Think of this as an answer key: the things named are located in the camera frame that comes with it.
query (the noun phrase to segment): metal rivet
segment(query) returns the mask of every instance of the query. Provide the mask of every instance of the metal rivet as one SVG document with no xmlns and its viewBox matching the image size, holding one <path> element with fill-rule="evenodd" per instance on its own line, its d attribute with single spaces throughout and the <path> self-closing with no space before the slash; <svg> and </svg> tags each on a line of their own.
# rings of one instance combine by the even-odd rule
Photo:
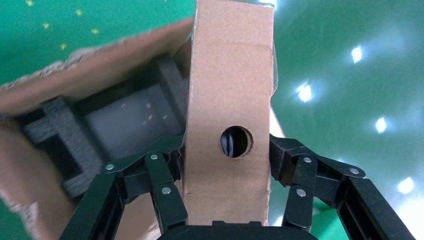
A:
<svg viewBox="0 0 424 240">
<path fill-rule="evenodd" d="M 351 169 L 349 169 L 349 171 L 353 174 L 359 174 L 359 171 L 355 168 L 351 168 Z"/>
<path fill-rule="evenodd" d="M 115 167 L 115 165 L 113 165 L 113 164 L 108 164 L 108 165 L 106 165 L 104 168 L 105 168 L 106 170 L 112 170 L 112 169 L 114 169 L 114 167 Z"/>
<path fill-rule="evenodd" d="M 297 195 L 299 195 L 299 196 L 301 196 L 301 197 L 306 196 L 306 192 L 305 192 L 305 190 L 303 190 L 302 188 L 297 189 L 297 190 L 296 190 L 296 193 L 297 193 Z"/>
<path fill-rule="evenodd" d="M 162 193 L 163 194 L 170 194 L 171 193 L 171 188 L 169 188 L 169 187 L 162 188 Z"/>
</svg>

